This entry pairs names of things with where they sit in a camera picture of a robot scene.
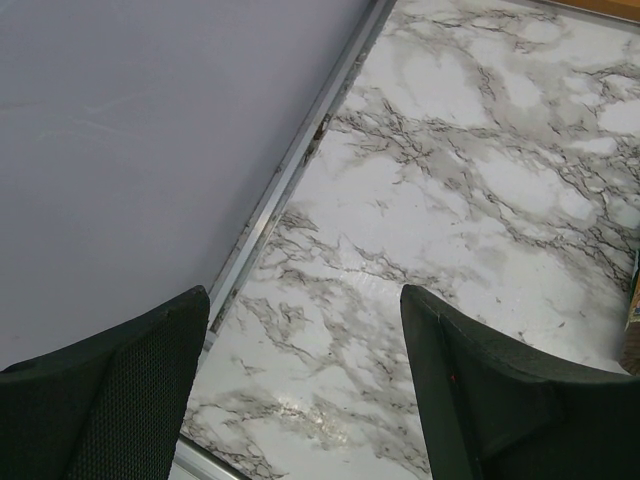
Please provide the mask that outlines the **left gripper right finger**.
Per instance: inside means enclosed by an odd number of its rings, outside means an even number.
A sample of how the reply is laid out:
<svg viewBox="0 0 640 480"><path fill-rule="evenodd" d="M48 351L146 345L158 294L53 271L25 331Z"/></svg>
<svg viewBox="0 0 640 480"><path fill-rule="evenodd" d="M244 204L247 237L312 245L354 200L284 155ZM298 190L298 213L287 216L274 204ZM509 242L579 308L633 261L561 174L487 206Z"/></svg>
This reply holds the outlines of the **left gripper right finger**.
<svg viewBox="0 0 640 480"><path fill-rule="evenodd" d="M639 381L555 357L422 287L402 326L436 479L635 479Z"/></svg>

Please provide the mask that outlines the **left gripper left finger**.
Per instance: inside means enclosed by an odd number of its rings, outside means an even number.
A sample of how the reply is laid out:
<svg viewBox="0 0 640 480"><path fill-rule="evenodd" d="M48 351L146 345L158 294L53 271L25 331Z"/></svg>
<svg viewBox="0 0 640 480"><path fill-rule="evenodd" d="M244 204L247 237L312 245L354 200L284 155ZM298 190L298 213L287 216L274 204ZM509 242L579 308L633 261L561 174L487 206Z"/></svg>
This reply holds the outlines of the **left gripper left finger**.
<svg viewBox="0 0 640 480"><path fill-rule="evenodd" d="M2 478L168 478L209 312L196 286L3 370Z"/></svg>

